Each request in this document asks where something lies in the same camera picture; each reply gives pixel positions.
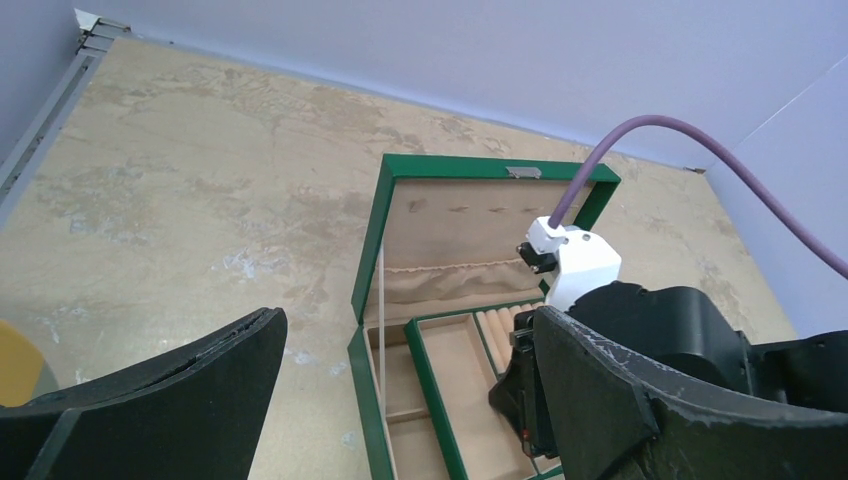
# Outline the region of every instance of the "metal frame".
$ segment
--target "metal frame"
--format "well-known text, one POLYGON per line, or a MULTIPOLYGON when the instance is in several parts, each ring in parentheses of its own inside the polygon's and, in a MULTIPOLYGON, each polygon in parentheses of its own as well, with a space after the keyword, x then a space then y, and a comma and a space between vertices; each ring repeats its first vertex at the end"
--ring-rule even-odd
POLYGON ((98 20, 90 32, 83 32, 80 47, 71 65, 15 148, 0 164, 0 231, 56 141, 62 125, 68 120, 112 42, 117 37, 129 35, 128 26, 106 19, 98 20))

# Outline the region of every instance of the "table surface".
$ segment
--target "table surface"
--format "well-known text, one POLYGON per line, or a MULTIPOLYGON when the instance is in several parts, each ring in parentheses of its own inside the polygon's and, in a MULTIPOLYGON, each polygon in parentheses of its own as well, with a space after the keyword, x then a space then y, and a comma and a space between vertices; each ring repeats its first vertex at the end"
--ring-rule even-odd
MULTIPOLYGON (((383 152, 588 149, 118 39, 0 233, 0 318, 69 386, 281 306, 251 478, 369 478, 345 347, 383 152)), ((699 287, 757 343, 795 337, 702 175, 605 161, 623 181, 595 230, 623 280, 699 287)))

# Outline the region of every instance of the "metal clasp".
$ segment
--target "metal clasp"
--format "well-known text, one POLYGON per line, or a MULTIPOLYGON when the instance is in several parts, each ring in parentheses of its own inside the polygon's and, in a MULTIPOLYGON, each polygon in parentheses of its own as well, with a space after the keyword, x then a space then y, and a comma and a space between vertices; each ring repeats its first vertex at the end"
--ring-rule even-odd
POLYGON ((542 171, 536 167, 506 167, 512 178, 542 178, 542 171))

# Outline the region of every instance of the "white wall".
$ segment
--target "white wall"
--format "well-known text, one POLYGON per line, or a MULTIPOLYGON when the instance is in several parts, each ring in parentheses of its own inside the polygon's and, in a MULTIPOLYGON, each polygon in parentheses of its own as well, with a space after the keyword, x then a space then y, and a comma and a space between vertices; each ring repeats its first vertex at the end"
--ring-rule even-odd
MULTIPOLYGON (((183 47, 584 143, 634 115, 673 115, 736 148, 831 247, 846 243, 845 230, 823 214, 844 219, 834 206, 838 189, 786 188, 799 178, 848 182, 848 145, 828 137, 813 156, 811 132, 793 131, 818 125, 819 110, 844 113, 830 98, 848 87, 844 76, 757 130, 848 54, 844 0, 75 1, 183 47), (813 159, 829 178, 799 173, 813 159)), ((625 137, 619 150, 671 165, 715 164, 688 139, 656 129, 625 137)), ((763 217, 726 171, 709 178, 798 330, 845 323, 844 281, 763 217), (811 315, 813 306, 829 316, 811 315)))
MULTIPOLYGON (((848 258, 848 59, 735 149, 769 190, 848 258)), ((707 172, 802 336, 848 329, 848 281, 807 250, 723 165, 707 172)))
POLYGON ((71 0, 0 3, 0 163, 71 64, 79 27, 71 0))

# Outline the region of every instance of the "yellow object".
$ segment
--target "yellow object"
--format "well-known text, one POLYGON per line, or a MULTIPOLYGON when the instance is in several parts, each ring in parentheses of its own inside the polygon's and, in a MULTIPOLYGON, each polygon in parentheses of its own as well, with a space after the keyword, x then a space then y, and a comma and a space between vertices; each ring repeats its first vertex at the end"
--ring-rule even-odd
POLYGON ((43 375, 53 377, 38 348, 0 320, 0 405, 17 407, 30 401, 43 375))

